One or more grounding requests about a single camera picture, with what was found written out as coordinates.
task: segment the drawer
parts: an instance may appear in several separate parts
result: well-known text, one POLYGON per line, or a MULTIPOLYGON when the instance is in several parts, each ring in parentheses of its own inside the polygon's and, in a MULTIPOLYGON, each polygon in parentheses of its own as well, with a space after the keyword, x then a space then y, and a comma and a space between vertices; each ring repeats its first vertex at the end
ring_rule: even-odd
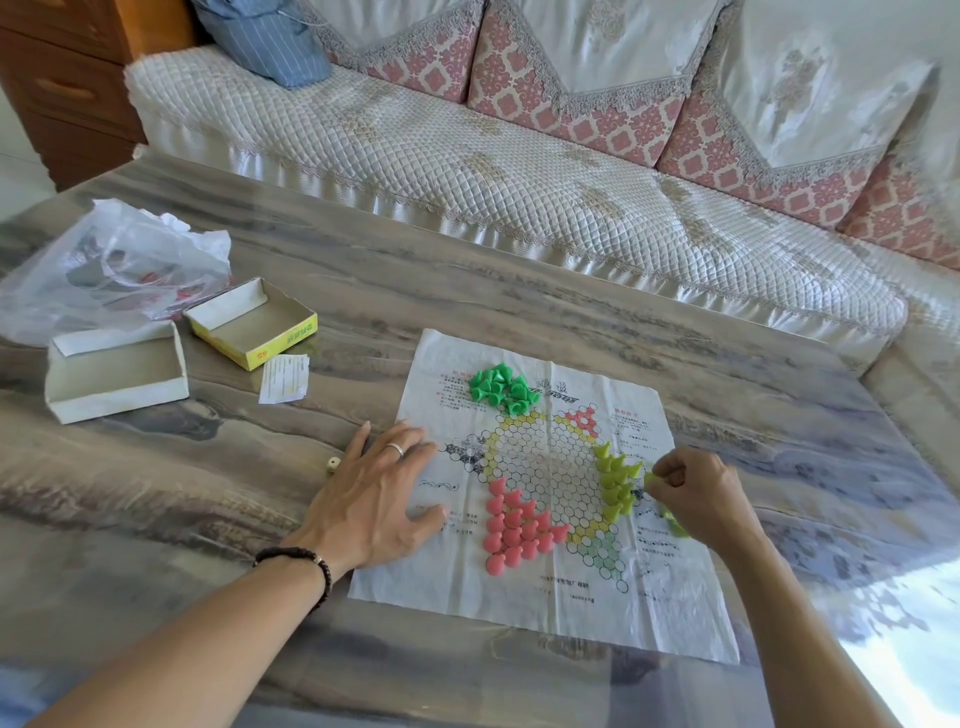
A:
POLYGON ((136 146, 128 139, 36 114, 24 115, 23 125, 59 191, 126 164, 136 146))
POLYGON ((123 66, 0 30, 0 74, 17 111, 144 141, 123 66))
POLYGON ((0 27, 107 61, 127 60, 111 0, 0 0, 0 27))

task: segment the blue striped cloth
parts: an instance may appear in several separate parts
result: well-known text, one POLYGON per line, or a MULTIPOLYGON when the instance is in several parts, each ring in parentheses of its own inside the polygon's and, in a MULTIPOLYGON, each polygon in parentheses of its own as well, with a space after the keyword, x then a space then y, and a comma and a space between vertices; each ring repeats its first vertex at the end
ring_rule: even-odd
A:
POLYGON ((296 0, 193 0, 204 27, 244 68, 286 88, 330 75, 330 61, 301 22, 296 0))

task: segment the plastic bag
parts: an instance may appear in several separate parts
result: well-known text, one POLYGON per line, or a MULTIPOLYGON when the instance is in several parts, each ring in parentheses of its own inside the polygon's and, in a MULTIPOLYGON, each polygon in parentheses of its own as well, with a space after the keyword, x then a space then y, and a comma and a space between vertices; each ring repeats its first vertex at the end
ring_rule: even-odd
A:
POLYGON ((228 232, 191 232, 119 200, 93 205, 0 281, 0 335, 46 346, 70 331, 137 328, 228 286, 228 232))

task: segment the marble-patterned table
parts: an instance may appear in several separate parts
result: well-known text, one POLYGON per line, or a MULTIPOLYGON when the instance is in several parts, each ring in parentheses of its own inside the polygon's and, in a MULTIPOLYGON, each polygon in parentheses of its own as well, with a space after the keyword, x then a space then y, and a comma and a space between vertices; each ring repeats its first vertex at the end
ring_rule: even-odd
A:
MULTIPOLYGON (((436 328, 657 389, 678 443, 740 469, 901 719, 960 721, 960 505, 824 345, 154 156, 0 227, 0 272, 103 197, 227 229, 237 280, 318 311, 292 350, 310 354, 309 394, 259 406, 259 374, 184 331, 189 400, 62 426, 43 405, 45 353, 0 343, 0 661, 82 673, 241 573, 295 526, 354 428, 393 421, 436 328)), ((718 570, 741 667, 347 601, 343 585, 256 699, 344 719, 768 724, 718 570)))

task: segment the wooden cabinet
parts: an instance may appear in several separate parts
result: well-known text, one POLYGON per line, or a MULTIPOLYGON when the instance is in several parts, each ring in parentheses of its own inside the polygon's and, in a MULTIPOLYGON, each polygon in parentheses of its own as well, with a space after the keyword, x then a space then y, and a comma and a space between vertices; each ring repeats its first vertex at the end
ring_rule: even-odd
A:
POLYGON ((0 0, 0 81, 58 189, 145 141, 124 65, 196 41, 189 0, 0 0))

